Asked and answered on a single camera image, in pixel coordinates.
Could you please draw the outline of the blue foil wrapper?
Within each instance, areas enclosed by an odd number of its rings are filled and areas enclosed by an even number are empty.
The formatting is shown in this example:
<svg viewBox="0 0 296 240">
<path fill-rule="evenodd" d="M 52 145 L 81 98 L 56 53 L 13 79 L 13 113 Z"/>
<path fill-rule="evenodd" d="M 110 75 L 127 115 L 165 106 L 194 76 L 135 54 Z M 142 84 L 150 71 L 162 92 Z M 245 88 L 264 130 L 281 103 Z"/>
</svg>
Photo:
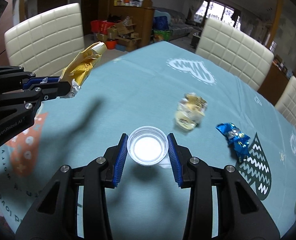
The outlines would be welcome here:
<svg viewBox="0 0 296 240">
<path fill-rule="evenodd" d="M 237 155 L 238 162 L 243 163 L 250 156 L 250 137 L 231 122 L 218 124 L 216 129 L 226 137 L 228 145 L 233 148 Z"/>
</svg>

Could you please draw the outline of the wooden shelf divider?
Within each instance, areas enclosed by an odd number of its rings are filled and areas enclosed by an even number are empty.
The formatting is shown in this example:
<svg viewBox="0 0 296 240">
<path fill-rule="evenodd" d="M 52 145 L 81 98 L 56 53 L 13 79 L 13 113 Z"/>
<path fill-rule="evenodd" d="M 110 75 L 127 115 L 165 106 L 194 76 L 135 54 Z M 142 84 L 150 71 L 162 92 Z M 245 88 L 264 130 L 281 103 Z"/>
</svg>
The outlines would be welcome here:
<svg viewBox="0 0 296 240">
<path fill-rule="evenodd" d="M 151 30 L 154 16 L 154 8 L 152 0 L 143 0 L 142 7 L 115 6 L 114 0 L 109 0 L 108 13 L 116 16 L 130 16 L 136 24 L 134 30 L 139 34 L 141 41 L 138 47 L 149 45 L 151 38 Z"/>
</svg>

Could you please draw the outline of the wooden sideboard cabinet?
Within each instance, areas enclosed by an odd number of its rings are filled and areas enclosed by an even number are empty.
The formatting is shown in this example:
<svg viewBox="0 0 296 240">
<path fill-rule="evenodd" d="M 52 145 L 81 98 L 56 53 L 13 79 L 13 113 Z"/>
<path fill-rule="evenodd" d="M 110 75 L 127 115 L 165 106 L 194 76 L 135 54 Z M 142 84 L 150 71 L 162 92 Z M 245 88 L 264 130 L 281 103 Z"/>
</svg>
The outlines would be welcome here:
<svg viewBox="0 0 296 240">
<path fill-rule="evenodd" d="M 292 74 L 292 72 L 288 72 L 281 57 L 275 55 L 269 72 L 261 87 L 258 89 L 258 93 L 272 105 L 275 105 L 290 80 L 288 74 Z"/>
</svg>

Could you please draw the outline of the cream chair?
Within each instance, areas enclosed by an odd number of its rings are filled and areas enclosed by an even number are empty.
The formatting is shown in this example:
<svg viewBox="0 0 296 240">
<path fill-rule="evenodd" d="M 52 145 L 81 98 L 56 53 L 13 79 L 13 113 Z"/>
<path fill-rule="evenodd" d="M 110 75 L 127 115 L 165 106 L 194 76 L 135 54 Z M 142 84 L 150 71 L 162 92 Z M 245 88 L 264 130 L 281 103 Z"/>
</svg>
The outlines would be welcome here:
<svg viewBox="0 0 296 240">
<path fill-rule="evenodd" d="M 242 31 L 209 18 L 195 53 L 239 77 L 257 91 L 271 68 L 273 53 Z"/>
<path fill-rule="evenodd" d="M 275 108 L 296 129 L 296 77 L 294 75 L 287 83 L 281 97 L 275 105 Z"/>
<path fill-rule="evenodd" d="M 11 66 L 36 76 L 58 76 L 84 50 L 79 3 L 67 4 L 33 16 L 4 34 Z"/>
</svg>

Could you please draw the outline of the pile of cardboard boxes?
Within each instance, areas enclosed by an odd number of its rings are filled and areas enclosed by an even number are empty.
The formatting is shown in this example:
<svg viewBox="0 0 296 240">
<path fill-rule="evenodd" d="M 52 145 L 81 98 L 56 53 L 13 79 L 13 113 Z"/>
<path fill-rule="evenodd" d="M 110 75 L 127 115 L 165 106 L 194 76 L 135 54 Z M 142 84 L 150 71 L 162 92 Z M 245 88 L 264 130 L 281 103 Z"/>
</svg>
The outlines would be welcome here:
<svg viewBox="0 0 296 240">
<path fill-rule="evenodd" d="M 136 24 L 132 18 L 127 16 L 124 19 L 113 18 L 111 21 L 91 21 L 91 31 L 94 40 L 104 42 L 110 50 L 118 49 L 127 52 L 136 50 L 141 42 L 141 37 L 135 31 Z"/>
</svg>

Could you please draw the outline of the beige pastry wrapper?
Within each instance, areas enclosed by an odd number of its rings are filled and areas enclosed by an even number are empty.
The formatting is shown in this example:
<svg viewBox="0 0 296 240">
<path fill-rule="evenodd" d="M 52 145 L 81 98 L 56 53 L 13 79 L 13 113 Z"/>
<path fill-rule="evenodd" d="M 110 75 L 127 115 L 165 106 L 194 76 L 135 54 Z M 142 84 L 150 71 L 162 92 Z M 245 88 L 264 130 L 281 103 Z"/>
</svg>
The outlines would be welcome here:
<svg viewBox="0 0 296 240">
<path fill-rule="evenodd" d="M 190 131 L 205 117 L 207 101 L 196 93 L 186 93 L 181 98 L 175 111 L 175 122 L 181 128 Z"/>
</svg>

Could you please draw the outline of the cream chair middle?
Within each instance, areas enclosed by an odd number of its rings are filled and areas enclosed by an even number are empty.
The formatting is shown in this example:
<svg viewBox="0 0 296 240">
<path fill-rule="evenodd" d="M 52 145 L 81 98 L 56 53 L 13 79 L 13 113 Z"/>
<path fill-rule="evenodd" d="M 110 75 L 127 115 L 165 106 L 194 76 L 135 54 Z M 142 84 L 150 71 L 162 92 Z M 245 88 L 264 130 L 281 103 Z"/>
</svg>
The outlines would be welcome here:
<svg viewBox="0 0 296 240">
<path fill-rule="evenodd" d="M 242 31 L 209 18 L 195 53 L 239 77 L 257 91 L 271 68 L 273 53 Z"/>
</svg>

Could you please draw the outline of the teal printed tablecloth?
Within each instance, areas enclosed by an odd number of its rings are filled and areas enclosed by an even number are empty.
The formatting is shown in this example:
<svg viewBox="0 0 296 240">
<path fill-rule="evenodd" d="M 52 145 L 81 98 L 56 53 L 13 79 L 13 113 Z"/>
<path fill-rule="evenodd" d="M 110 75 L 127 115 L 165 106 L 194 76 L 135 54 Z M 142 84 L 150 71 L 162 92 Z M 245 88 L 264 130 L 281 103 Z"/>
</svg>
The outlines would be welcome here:
<svg viewBox="0 0 296 240">
<path fill-rule="evenodd" d="M 94 69 L 76 96 L 45 101 L 35 122 L 0 147 L 0 211 L 15 232 L 61 167 L 82 167 L 128 136 L 115 189 L 114 239 L 181 239 L 189 189 L 168 158 L 167 135 L 208 165 L 233 165 L 281 235 L 296 221 L 296 129 L 238 77 L 167 42 Z"/>
</svg>

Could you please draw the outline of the yellow snack wrapper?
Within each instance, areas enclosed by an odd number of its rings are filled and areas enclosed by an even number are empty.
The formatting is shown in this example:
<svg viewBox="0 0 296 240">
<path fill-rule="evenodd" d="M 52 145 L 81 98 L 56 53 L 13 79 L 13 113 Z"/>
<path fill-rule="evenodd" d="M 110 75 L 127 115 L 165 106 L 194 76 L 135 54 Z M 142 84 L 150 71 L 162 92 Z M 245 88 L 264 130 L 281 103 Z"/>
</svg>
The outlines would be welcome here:
<svg viewBox="0 0 296 240">
<path fill-rule="evenodd" d="M 59 81 L 68 81 L 70 83 L 69 93 L 61 96 L 61 98 L 67 99 L 76 96 L 106 50 L 107 47 L 104 42 L 96 42 L 77 54 L 73 61 L 63 69 L 60 76 Z"/>
</svg>

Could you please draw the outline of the cream chair right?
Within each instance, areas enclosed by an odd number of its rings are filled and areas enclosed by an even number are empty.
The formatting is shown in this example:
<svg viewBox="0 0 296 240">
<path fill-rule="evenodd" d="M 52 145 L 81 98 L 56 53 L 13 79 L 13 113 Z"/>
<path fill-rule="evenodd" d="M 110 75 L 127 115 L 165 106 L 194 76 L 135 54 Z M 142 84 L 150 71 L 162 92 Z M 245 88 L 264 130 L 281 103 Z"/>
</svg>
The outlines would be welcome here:
<svg viewBox="0 0 296 240">
<path fill-rule="evenodd" d="M 296 77 L 294 75 L 287 83 L 281 97 L 275 105 L 275 108 L 296 129 Z"/>
</svg>

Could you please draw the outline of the cream chair left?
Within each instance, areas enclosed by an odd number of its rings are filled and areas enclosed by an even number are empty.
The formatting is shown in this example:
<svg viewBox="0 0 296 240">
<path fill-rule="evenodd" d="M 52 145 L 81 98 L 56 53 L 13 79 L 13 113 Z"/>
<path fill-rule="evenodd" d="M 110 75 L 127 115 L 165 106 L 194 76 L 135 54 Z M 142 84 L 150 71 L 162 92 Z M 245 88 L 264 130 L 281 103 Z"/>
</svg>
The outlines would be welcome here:
<svg viewBox="0 0 296 240">
<path fill-rule="evenodd" d="M 4 34 L 11 66 L 36 76 L 58 76 L 84 50 L 79 3 L 67 4 L 33 16 Z"/>
</svg>

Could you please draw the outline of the grey sofa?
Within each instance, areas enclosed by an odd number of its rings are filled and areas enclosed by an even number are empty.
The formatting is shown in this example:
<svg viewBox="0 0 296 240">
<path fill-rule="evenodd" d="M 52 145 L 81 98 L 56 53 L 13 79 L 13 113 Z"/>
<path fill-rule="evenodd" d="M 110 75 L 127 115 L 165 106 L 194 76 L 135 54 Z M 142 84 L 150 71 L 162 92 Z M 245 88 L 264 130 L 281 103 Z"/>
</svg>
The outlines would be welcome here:
<svg viewBox="0 0 296 240">
<path fill-rule="evenodd" d="M 175 40 L 177 38 L 185 37 L 190 34 L 200 33 L 201 29 L 194 26 L 186 24 L 185 15 L 179 11 L 175 11 L 167 8 L 155 7 L 154 17 L 166 16 L 168 21 L 168 27 L 171 31 L 171 36 L 169 40 Z"/>
</svg>

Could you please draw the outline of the white plastic bottle cap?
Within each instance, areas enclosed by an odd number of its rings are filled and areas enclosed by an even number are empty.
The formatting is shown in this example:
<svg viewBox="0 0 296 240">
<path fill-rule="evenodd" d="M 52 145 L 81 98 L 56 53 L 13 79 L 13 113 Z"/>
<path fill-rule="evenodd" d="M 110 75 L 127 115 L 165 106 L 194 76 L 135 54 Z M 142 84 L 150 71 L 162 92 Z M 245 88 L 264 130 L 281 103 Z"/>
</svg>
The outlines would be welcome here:
<svg viewBox="0 0 296 240">
<path fill-rule="evenodd" d="M 153 126 L 139 127 L 128 136 L 127 150 L 137 164 L 156 165 L 168 153 L 167 136 L 162 130 Z"/>
</svg>

